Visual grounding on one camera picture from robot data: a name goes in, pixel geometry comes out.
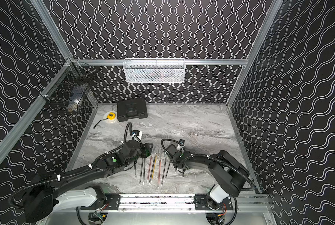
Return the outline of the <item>red pencil pink cap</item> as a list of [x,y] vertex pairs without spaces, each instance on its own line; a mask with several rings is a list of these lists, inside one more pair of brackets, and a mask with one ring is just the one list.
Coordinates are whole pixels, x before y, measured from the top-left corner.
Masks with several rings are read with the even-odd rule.
[[150,182],[152,160],[153,160],[153,157],[150,156],[150,162],[149,162],[149,167],[148,167],[148,174],[147,174],[146,183]]

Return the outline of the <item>blue pencil blue cap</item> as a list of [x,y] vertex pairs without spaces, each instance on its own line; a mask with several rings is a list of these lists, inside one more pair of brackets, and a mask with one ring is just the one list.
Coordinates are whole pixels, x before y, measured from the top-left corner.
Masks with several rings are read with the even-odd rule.
[[165,178],[166,161],[167,161],[167,158],[165,157],[165,158],[164,158],[164,164],[163,164],[163,173],[162,173],[162,178],[161,178],[161,186],[163,185],[164,178]]

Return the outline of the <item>dark blue pencil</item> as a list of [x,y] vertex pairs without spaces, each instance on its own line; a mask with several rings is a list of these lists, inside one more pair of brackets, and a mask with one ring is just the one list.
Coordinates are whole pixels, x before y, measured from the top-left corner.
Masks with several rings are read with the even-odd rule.
[[156,158],[156,157],[153,157],[153,158],[152,158],[151,170],[150,170],[150,176],[149,176],[149,180],[148,180],[149,183],[151,183],[152,176],[153,176],[153,170],[154,170],[155,158]]

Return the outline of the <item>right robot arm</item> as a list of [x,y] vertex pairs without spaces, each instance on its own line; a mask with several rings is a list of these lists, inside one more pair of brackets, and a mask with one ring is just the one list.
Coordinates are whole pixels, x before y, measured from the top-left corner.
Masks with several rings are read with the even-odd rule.
[[207,155],[179,151],[173,144],[163,147],[164,153],[172,161],[174,168],[180,172],[197,169],[209,172],[217,182],[208,192],[205,204],[213,210],[220,209],[222,202],[228,197],[238,197],[241,191],[258,189],[249,178],[247,168],[227,151]]

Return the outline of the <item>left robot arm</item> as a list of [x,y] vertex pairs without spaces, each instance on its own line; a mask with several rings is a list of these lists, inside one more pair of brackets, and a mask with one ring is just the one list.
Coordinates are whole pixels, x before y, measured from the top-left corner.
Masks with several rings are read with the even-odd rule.
[[38,174],[32,182],[13,192],[9,205],[23,210],[27,223],[37,222],[53,212],[62,203],[58,197],[68,191],[104,177],[132,169],[139,158],[151,154],[152,143],[142,143],[140,132],[132,129],[129,122],[125,128],[123,143],[83,167],[60,174]]

